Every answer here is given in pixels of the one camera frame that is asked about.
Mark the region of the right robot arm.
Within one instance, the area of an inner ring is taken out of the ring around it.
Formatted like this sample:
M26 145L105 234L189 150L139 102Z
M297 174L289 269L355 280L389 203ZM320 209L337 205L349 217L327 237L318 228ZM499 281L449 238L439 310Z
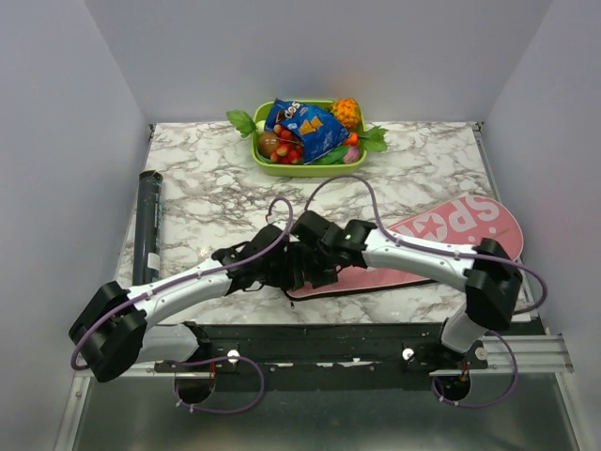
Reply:
M340 227L310 210L290 233L302 258L304 281L313 287L333 282L339 269L358 267L408 272L463 292L465 302L443 322L431 348L442 367L463 361L487 332L503 332L511 325L523 277L497 241L445 244L394 235L361 220Z

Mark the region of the black shuttlecock tube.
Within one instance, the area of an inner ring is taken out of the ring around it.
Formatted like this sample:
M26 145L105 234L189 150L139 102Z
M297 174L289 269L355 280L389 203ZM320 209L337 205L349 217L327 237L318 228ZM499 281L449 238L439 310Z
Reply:
M162 174L157 171L139 174L131 278L134 286L160 278L162 182Z

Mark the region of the pink racket bag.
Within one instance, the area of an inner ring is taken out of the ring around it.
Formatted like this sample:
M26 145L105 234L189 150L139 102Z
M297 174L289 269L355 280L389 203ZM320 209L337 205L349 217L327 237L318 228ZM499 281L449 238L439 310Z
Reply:
M464 195L388 226L392 232L447 244L477 245L484 238L501 244L513 260L520 257L524 238L513 214L497 200L481 195ZM285 295L292 301L343 296L366 292L428 285L432 281L409 272L349 267L338 273L338 281L320 288L305 285Z

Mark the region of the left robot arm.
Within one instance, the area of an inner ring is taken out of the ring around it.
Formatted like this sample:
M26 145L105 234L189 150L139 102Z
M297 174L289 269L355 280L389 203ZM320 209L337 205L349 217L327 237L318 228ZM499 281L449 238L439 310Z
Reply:
M101 286L69 329L75 345L71 365L89 370L98 382L142 363L179 362L201 369L208 359L199 326L165 320L196 304L285 280L288 234L269 224L250 241L222 248L196 267L142 286Z

